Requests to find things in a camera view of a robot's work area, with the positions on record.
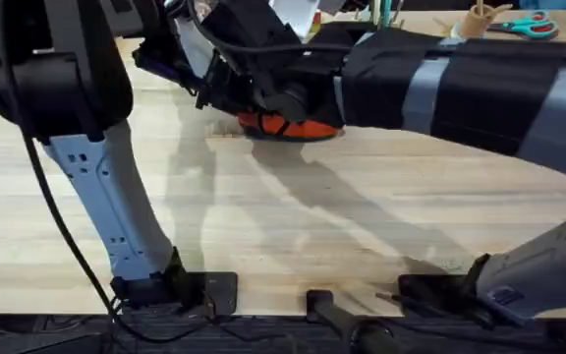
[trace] black cable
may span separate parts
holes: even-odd
[[[221,321],[219,319],[209,319],[207,318],[208,322],[213,325],[213,327],[219,329],[220,331],[234,337],[235,339],[239,339],[240,341],[244,342],[244,343],[257,343],[257,342],[262,342],[265,340],[274,340],[274,339],[288,339],[292,345],[292,354],[297,354],[298,353],[298,338],[292,334],[289,333],[272,333],[272,334],[263,334],[263,335],[257,335],[257,336],[245,336],[242,334],[239,334],[238,332],[224,326],[221,324]]]
[[[396,320],[393,320],[393,319],[388,319],[388,318],[384,318],[384,319],[381,319],[381,320],[388,325],[396,325],[396,326],[399,326],[403,329],[406,329],[406,330],[409,330],[409,331],[412,331],[412,332],[416,332],[416,333],[420,333],[420,334],[426,334],[426,335],[433,335],[433,336],[443,337],[443,338],[447,338],[447,339],[471,341],[471,342],[480,343],[480,344],[498,345],[498,346],[504,346],[504,347],[514,348],[514,349],[532,350],[532,351],[540,351],[540,352],[547,352],[547,353],[566,352],[566,347],[563,347],[563,346],[561,346],[559,348],[555,348],[555,347],[551,347],[551,346],[538,345],[538,344],[534,344],[534,343],[527,343],[527,342],[512,340],[512,339],[491,338],[491,337],[485,337],[485,336],[480,336],[480,335],[468,335],[468,334],[462,334],[462,333],[456,333],[456,332],[446,332],[446,331],[440,331],[440,330],[434,330],[434,329],[421,328],[421,327],[418,327],[418,326],[415,326],[415,325],[404,324],[404,323],[401,323],[399,321],[396,321]]]
[[[193,328],[191,330],[185,331],[183,333],[177,334],[177,335],[175,335],[173,337],[169,337],[169,338],[148,337],[148,336],[146,336],[142,333],[139,333],[138,331],[132,329],[126,323],[124,323],[124,321],[119,317],[119,315],[117,315],[117,312],[110,305],[110,300],[108,299],[106,292],[102,288],[101,283],[97,279],[97,276],[95,275],[95,273],[91,269],[90,265],[88,265],[88,262],[86,261],[84,255],[82,254],[82,252],[78,248],[76,241],[72,237],[69,229],[67,228],[65,220],[63,219],[63,217],[60,213],[60,210],[58,209],[58,206],[56,205],[54,197],[53,197],[51,190],[49,188],[47,178],[45,177],[45,172],[43,171],[42,165],[40,163],[38,153],[36,152],[36,147],[34,146],[34,143],[32,141],[31,136],[29,135],[30,131],[28,129],[28,122],[26,122],[26,120],[25,120],[25,114],[24,114],[25,112],[23,111],[23,107],[20,105],[20,102],[19,102],[19,97],[20,97],[19,85],[17,83],[17,80],[15,78],[15,75],[14,75],[14,72],[13,72],[13,69],[12,69],[12,63],[10,62],[10,57],[9,57],[9,54],[8,54],[8,48],[6,47],[7,37],[6,37],[6,22],[5,22],[5,19],[6,19],[6,16],[5,16],[6,6],[5,5],[6,5],[6,0],[0,0],[0,31],[1,31],[1,43],[2,43],[2,48],[1,48],[2,58],[1,59],[2,59],[2,66],[3,66],[3,69],[4,69],[5,74],[6,74],[8,90],[9,90],[9,94],[8,94],[8,96],[10,98],[10,107],[8,109],[9,114],[11,115],[12,119],[15,122],[17,122],[17,124],[21,128],[21,132],[22,132],[22,135],[23,135],[23,138],[24,138],[24,144],[26,145],[26,150],[28,151],[29,161],[31,163],[32,170],[34,171],[34,174],[36,176],[36,180],[38,181],[38,186],[40,187],[40,191],[41,191],[43,197],[45,198],[45,202],[47,203],[49,211],[50,211],[52,217],[54,218],[54,221],[56,222],[56,225],[58,226],[58,229],[59,229],[60,233],[62,234],[63,239],[67,243],[67,246],[69,247],[71,252],[74,254],[76,261],[78,261],[78,264],[80,265],[80,267],[85,272],[86,277],[88,278],[88,280],[92,284],[93,288],[95,289],[95,292],[97,293],[102,304],[106,308],[108,315],[115,322],[115,324],[117,324],[125,332],[132,335],[133,337],[135,337],[139,340],[142,340],[142,341],[146,341],[146,342],[149,342],[149,343],[157,343],[157,344],[164,344],[164,343],[169,343],[169,342],[173,342],[173,341],[182,339],[182,338],[184,338],[184,337],[186,337],[186,336],[208,326],[207,323],[204,323],[204,324],[196,326],[195,328]]]
[[[263,335],[257,335],[257,336],[244,336],[242,334],[239,334],[238,332],[220,324],[219,322],[215,321],[215,320],[211,320],[211,319],[207,319],[208,322],[213,325],[215,328],[223,331],[224,333],[237,338],[245,343],[255,343],[255,342],[260,342],[263,340],[272,340],[272,339],[278,339],[278,338],[287,338],[288,335],[287,334],[283,334],[283,333],[273,333],[273,334],[263,334]]]
[[[210,41],[214,46],[225,49],[228,51],[243,53],[243,54],[271,54],[271,53],[281,53],[281,52],[294,52],[294,51],[327,51],[327,52],[341,52],[350,53],[350,46],[338,45],[338,44],[287,44],[287,45],[271,45],[262,48],[252,48],[247,46],[235,45],[229,42],[223,41],[222,39],[213,35],[208,29],[202,26],[202,23],[198,19],[198,13],[196,11],[196,0],[183,0],[187,2],[187,8],[189,9],[189,15],[192,17],[192,21],[196,26],[196,29]]]

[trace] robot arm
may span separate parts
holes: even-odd
[[[247,24],[255,13],[267,21]],[[196,88],[199,102],[230,113],[244,104],[290,121],[311,117],[334,126],[408,130],[566,173],[566,43],[458,42],[332,24],[309,46],[351,45],[348,53],[260,54],[265,59],[229,48],[228,42],[263,48],[298,43],[272,16],[258,0],[222,0],[202,21],[207,37],[223,42],[211,40],[228,65],[209,66]],[[233,71],[221,70],[225,66]],[[237,73],[253,78],[244,101],[210,84],[224,82],[219,77],[239,80]],[[234,109],[219,103],[229,100]],[[454,310],[471,317],[474,309],[490,312],[479,319],[486,325],[493,317],[523,323],[566,307],[566,222],[514,251],[481,258],[454,287],[453,302],[468,304]]]

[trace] black mount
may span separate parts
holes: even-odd
[[[397,354],[401,348],[381,320],[353,316],[336,306],[328,290],[307,293],[307,319],[329,325],[351,354]]]
[[[117,276],[110,282],[115,296],[134,309],[178,303],[181,314],[204,306],[207,314],[221,316],[235,312],[237,284],[234,272],[187,272],[176,248],[170,266],[163,273],[141,280],[124,280]]]
[[[489,258],[490,255],[483,255],[476,259],[467,275],[401,275],[398,280],[400,294],[393,299],[401,304],[406,317],[459,317],[486,329],[514,325],[476,296],[478,278]]]

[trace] scissors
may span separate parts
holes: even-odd
[[[491,24],[487,30],[514,33],[526,39],[550,40],[558,35],[558,24],[546,11],[534,11],[523,19]]]

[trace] pencil holder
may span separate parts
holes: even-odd
[[[486,28],[494,20],[494,8],[488,5],[483,6],[483,15],[480,14],[478,5],[474,5],[469,14],[465,17],[458,34],[462,38],[480,38],[486,32]]]

